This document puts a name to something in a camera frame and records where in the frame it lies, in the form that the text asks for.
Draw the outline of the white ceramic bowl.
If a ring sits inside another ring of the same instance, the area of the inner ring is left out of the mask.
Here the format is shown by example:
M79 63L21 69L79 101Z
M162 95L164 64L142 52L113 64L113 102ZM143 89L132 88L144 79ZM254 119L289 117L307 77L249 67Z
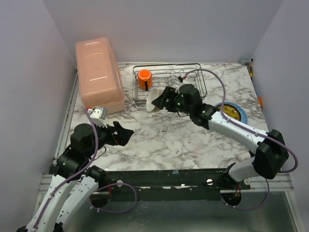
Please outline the white ceramic bowl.
M162 95L162 91L157 89L157 88L153 88L147 97L146 100L146 110L147 112L158 112L160 111L160 109L152 104L152 101L156 100L158 97L160 97Z

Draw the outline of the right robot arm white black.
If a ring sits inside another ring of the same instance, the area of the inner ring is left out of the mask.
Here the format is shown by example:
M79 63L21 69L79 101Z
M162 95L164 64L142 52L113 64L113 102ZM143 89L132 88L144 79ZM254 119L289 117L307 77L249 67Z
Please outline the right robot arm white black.
M252 158L228 168L227 174L236 182L256 176L273 179L289 157L279 131L266 132L230 117L224 118L218 108L203 103L199 90L192 84L166 87L164 91L152 89L146 109L187 114L197 126L229 137L249 149Z

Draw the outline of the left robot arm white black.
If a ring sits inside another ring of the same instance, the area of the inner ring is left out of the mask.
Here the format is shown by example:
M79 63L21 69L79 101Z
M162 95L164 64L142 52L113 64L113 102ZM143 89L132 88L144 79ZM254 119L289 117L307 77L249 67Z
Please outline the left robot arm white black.
M33 219L20 232L62 232L86 199L110 183L106 172L89 166L93 155L104 145L125 146L134 131L119 122L105 128L79 124L70 136L70 145L51 167L52 180Z

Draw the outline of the orange mug black handle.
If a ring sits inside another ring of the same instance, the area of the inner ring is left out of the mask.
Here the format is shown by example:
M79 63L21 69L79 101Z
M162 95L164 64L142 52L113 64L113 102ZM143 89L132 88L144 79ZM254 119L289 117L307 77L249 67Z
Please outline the orange mug black handle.
M142 69L138 72L138 85L141 89L148 91L153 85L152 73L148 69Z

